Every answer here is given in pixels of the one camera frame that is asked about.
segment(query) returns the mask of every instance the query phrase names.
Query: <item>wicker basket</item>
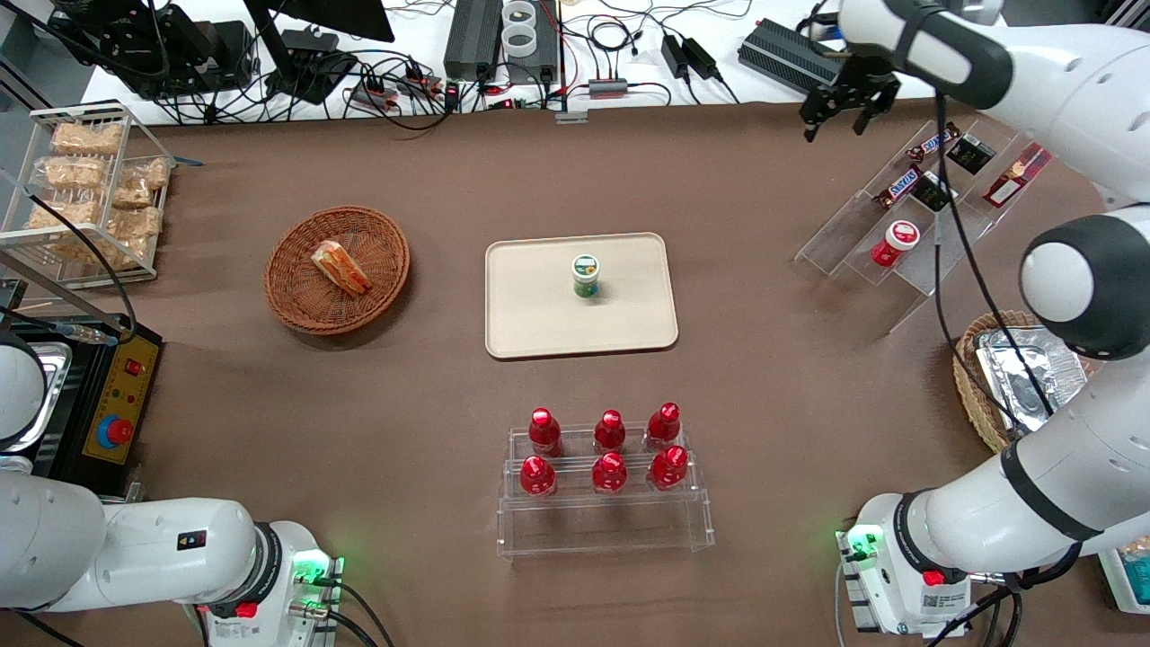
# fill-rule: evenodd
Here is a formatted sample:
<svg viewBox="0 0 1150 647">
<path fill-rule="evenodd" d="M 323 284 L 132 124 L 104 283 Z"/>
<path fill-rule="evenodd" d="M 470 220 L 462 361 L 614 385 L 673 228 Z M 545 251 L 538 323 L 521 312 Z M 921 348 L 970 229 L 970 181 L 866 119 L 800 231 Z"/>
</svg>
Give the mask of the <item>wicker basket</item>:
<svg viewBox="0 0 1150 647">
<path fill-rule="evenodd" d="M 1017 309 L 1004 309 L 1002 311 L 1003 321 L 1006 322 L 1006 326 L 1010 329 L 1021 329 L 1029 326 L 1038 326 L 1040 322 L 1034 315 L 1026 311 L 1019 311 Z M 980 333 L 986 331 L 997 331 L 998 321 L 995 319 L 995 315 L 991 313 L 983 314 L 982 316 L 974 319 L 971 323 L 971 328 L 963 333 L 963 337 L 958 340 L 958 353 L 963 356 L 963 361 L 966 365 L 974 371 L 975 376 L 979 373 L 979 359 L 974 354 L 974 338 Z M 1095 372 L 1089 364 L 1082 362 L 1079 359 L 1079 363 L 1082 364 L 1082 369 L 1089 377 Z M 976 385 L 971 383 L 969 376 L 959 365 L 958 360 L 951 357 L 951 367 L 954 371 L 954 385 L 958 387 L 958 395 L 963 401 L 963 408 L 966 409 L 966 416 L 971 419 L 971 424 L 974 425 L 974 430 L 979 432 L 979 437 L 987 446 L 998 454 L 999 452 L 1010 447 L 1010 439 L 1006 438 L 1006 428 L 1003 425 L 1002 416 L 998 414 L 998 409 L 990 402 L 990 400 L 983 395 Z"/>
<path fill-rule="evenodd" d="M 337 240 L 359 262 L 371 288 L 352 295 L 312 262 L 324 239 Z M 321 210 L 296 224 L 271 252 L 263 293 L 284 325 L 310 336 L 339 336 L 388 309 L 407 280 L 407 238 L 382 213 L 356 206 Z"/>
</svg>

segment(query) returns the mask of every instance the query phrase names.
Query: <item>brown tablecloth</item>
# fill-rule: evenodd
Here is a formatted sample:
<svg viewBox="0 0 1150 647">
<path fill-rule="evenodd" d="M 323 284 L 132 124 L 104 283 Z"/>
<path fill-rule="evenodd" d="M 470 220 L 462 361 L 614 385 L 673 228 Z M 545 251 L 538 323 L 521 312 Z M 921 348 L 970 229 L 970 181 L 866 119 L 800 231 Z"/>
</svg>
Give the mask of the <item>brown tablecloth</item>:
<svg viewBox="0 0 1150 647">
<path fill-rule="evenodd" d="M 167 340 L 140 437 L 150 496 L 235 499 L 256 518 L 305 524 L 347 557 L 347 581 L 401 647 L 833 645 L 843 518 L 989 453 L 964 419 L 929 306 L 884 337 L 908 287 L 829 282 L 791 260 L 930 108 L 899 106 L 864 137 L 844 115 L 813 145 L 796 111 L 632 109 L 569 126 L 507 111 L 417 137 L 383 121 L 160 130 L 207 164 L 176 171 L 160 277 L 130 287 Z M 396 218 L 411 280 L 362 334 L 300 338 L 263 301 L 263 264 L 292 223 L 340 203 Z M 977 246 L 1003 307 L 1021 305 L 1025 244 L 1099 206 L 1082 177 L 1044 171 Z M 485 354 L 490 242 L 626 231 L 667 242 L 674 348 Z M 986 310 L 965 265 L 944 295 L 954 331 Z M 496 556 L 508 428 L 539 406 L 575 424 L 607 408 L 642 418 L 665 401 L 682 406 L 702 457 L 714 548 Z M 1018 645 L 1145 645 L 1150 619 L 1106 609 L 1101 577 L 1083 560 L 1028 593 Z M 198 645 L 175 604 L 47 619 L 90 647 Z M 921 645 L 848 633 L 856 646 Z M 52 644 L 10 615 L 0 636 Z"/>
</svg>

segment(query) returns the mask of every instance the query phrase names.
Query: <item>white desk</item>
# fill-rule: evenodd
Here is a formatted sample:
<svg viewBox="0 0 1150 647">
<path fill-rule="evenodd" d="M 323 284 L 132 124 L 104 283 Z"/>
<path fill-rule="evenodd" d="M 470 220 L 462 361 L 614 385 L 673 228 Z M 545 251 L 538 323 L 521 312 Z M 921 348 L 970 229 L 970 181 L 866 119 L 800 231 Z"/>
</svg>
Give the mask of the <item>white desk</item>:
<svg viewBox="0 0 1150 647">
<path fill-rule="evenodd" d="M 659 6 L 687 6 L 691 3 L 691 1 L 692 0 L 661 0 Z M 811 11 L 814 0 L 750 0 L 750 11 L 746 17 L 743 18 L 727 18 L 714 15 L 710 11 L 692 10 L 670 18 L 668 24 L 682 31 L 685 36 L 698 40 L 707 49 L 707 52 L 714 56 L 723 77 L 727 79 L 727 83 L 730 84 L 731 88 L 743 102 L 765 101 L 779 103 L 802 101 L 804 97 L 799 93 L 785 87 L 784 85 L 775 83 L 770 78 L 739 63 L 738 48 L 742 45 L 743 39 L 754 30 L 756 21 L 766 17 L 781 24 L 793 26 Z M 240 0 L 178 0 L 178 3 L 192 20 L 206 20 L 213 22 L 240 20 L 248 25 L 248 29 L 252 29 L 251 17 Z M 611 3 L 616 7 L 646 7 L 646 3 L 635 3 L 629 0 L 615 0 Z M 739 14 L 746 7 L 746 3 L 747 0 L 728 0 L 721 5 L 716 5 L 716 8 L 721 8 L 723 11 Z M 385 1 L 384 5 L 394 6 L 396 2 Z M 828 3 L 828 7 L 823 10 L 831 10 L 830 7 L 834 5 L 835 2 Z M 564 21 L 570 21 L 580 15 L 597 13 L 615 14 L 615 11 L 604 7 L 599 0 L 583 0 L 574 7 L 560 5 L 560 14 Z M 445 7 L 436 16 L 424 16 L 407 11 L 389 11 L 388 17 L 391 21 L 392 29 L 396 33 L 394 43 L 379 43 L 367 39 L 353 40 L 350 36 L 340 34 L 339 48 L 345 52 L 377 48 L 402 52 L 405 54 L 411 54 L 415 57 L 415 60 L 435 68 L 437 74 L 443 76 L 443 53 L 444 46 L 447 41 L 447 33 L 451 30 L 452 14 L 453 9 L 450 7 Z M 540 16 L 539 20 L 545 21 L 545 17 Z M 627 23 L 629 25 L 637 26 L 639 20 L 639 17 L 634 17 L 627 20 Z M 575 23 L 575 29 L 585 33 L 585 23 L 586 21 L 577 21 Z M 276 20 L 276 25 L 281 30 L 304 29 L 307 23 L 288 16 L 281 16 Z M 618 30 L 605 29 L 600 33 L 600 39 L 605 43 L 614 43 L 615 39 L 619 38 L 619 33 L 620 32 Z M 630 55 L 630 48 L 623 49 L 620 53 L 619 72 L 631 83 L 653 82 L 666 85 L 672 91 L 673 105 L 693 105 L 695 101 L 690 98 L 690 94 L 687 91 L 687 85 L 682 80 L 676 80 L 670 77 L 670 74 L 662 60 L 660 49 L 661 44 L 661 30 L 649 20 L 644 28 L 643 36 L 637 41 L 639 49 L 638 56 L 632 57 Z M 595 77 L 595 63 L 592 62 L 591 53 L 586 43 L 580 38 L 568 37 L 567 45 L 567 82 L 572 85 L 586 83 L 589 76 L 592 78 Z M 826 43 L 826 45 L 841 48 L 842 41 L 829 41 Z M 268 55 L 262 40 L 258 45 L 258 52 L 260 55 L 261 69 L 263 71 L 270 71 L 274 69 L 275 64 Z M 577 79 L 573 78 L 575 64 L 572 60 L 572 54 L 574 54 L 574 57 L 578 62 Z M 360 60 L 368 64 L 386 57 L 386 54 L 368 52 L 358 53 L 356 55 Z M 603 67 L 603 53 L 598 52 L 598 56 L 600 67 Z M 606 75 L 606 69 L 603 69 L 601 71 Z M 500 74 L 505 75 L 506 72 L 500 71 Z M 902 79 L 903 87 L 898 94 L 900 99 L 922 98 L 934 94 L 934 91 L 927 84 L 917 78 L 903 76 Z M 344 79 L 340 87 L 337 87 L 336 91 L 328 97 L 328 110 L 332 117 L 338 118 L 344 113 L 345 103 L 342 90 L 344 87 L 352 87 L 358 82 L 359 77 L 348 76 Z M 696 76 L 693 77 L 692 86 L 695 88 L 695 94 L 704 103 L 733 102 L 727 91 L 715 80 L 703 80 Z M 586 98 L 586 91 L 582 90 L 572 97 L 568 102 L 568 108 L 570 110 L 585 110 L 603 107 L 661 106 L 666 102 L 666 93 L 659 87 L 642 87 L 636 90 L 642 90 L 642 92 L 632 90 L 630 94 L 623 98 L 596 100 Z M 252 88 L 248 90 L 248 95 L 254 98 L 262 94 L 260 93 L 260 90 Z M 217 105 L 222 106 L 237 97 L 239 97 L 238 91 L 221 92 Z M 500 100 L 506 98 L 521 98 L 534 101 L 539 98 L 539 91 L 534 85 L 521 85 L 513 87 L 505 94 L 498 97 Z M 84 93 L 83 100 L 99 101 L 105 99 L 122 101 L 146 124 L 174 123 L 171 116 L 166 114 L 162 108 L 151 101 L 141 100 L 128 90 L 128 87 L 124 86 L 124 84 L 121 83 L 115 76 L 108 74 L 103 69 L 97 68 L 92 75 L 92 80 L 89 83 L 87 90 Z M 473 100 L 474 93 L 465 101 L 465 109 L 470 109 Z M 268 110 L 270 114 L 279 113 L 281 110 L 286 109 L 291 99 L 289 97 L 276 97 L 268 102 Z M 241 109 L 246 105 L 250 105 L 248 101 L 240 98 L 239 101 L 229 108 L 229 110 L 235 111 L 237 109 Z M 409 107 L 406 101 L 400 105 L 404 108 L 404 113 L 408 114 Z M 552 105 L 555 109 L 558 109 L 558 102 Z M 256 107 L 240 114 L 239 116 L 244 117 L 245 121 L 254 121 L 261 113 L 262 108 Z M 356 110 L 350 110 L 348 116 L 366 117 L 370 115 Z M 292 109 L 291 118 L 294 121 L 322 120 L 325 118 L 325 114 L 322 106 L 299 102 Z"/>
</svg>

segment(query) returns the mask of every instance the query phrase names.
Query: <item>red emergency stop button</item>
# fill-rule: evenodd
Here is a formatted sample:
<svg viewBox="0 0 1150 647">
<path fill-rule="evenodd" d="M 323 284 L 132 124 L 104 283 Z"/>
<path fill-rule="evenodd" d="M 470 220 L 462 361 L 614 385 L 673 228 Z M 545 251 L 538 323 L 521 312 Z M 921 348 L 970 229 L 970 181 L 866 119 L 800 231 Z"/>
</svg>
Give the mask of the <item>red emergency stop button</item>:
<svg viewBox="0 0 1150 647">
<path fill-rule="evenodd" d="M 132 424 L 123 418 L 116 418 L 108 424 L 108 441 L 112 445 L 124 445 L 132 440 Z"/>
<path fill-rule="evenodd" d="M 946 577 L 938 571 L 927 571 L 922 573 L 922 581 L 927 586 L 941 586 L 946 584 Z"/>
</svg>

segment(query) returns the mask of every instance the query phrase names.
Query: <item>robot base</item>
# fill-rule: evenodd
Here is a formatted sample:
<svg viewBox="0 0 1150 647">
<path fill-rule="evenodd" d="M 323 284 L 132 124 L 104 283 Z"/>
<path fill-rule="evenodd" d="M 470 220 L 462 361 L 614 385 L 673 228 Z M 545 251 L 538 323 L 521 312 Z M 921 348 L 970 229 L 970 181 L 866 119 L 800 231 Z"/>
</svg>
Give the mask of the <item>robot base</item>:
<svg viewBox="0 0 1150 647">
<path fill-rule="evenodd" d="M 869 555 L 861 562 L 845 564 L 848 592 L 856 607 L 859 631 L 874 631 L 876 624 L 884 633 L 921 633 L 923 638 L 934 638 L 969 606 L 971 580 L 940 586 L 923 584 L 922 575 L 906 561 L 895 539 L 895 507 L 900 500 L 897 494 L 872 499 L 859 511 L 854 527 L 839 534 L 844 561 L 859 550 Z M 859 586 L 852 586 L 852 580 Z M 869 616 L 859 613 L 864 601 Z M 964 633 L 965 627 L 958 627 L 950 636 Z"/>
<path fill-rule="evenodd" d="M 332 647 L 335 625 L 330 621 L 314 621 L 288 615 L 292 602 L 322 602 L 337 609 L 339 590 L 327 590 L 299 581 L 302 576 L 322 575 L 342 579 L 343 559 L 332 560 L 320 550 L 315 538 L 304 526 L 293 522 L 273 522 L 271 530 L 279 537 L 283 556 L 279 576 L 268 596 L 260 602 L 251 618 L 220 618 L 201 610 L 212 647 Z"/>
</svg>

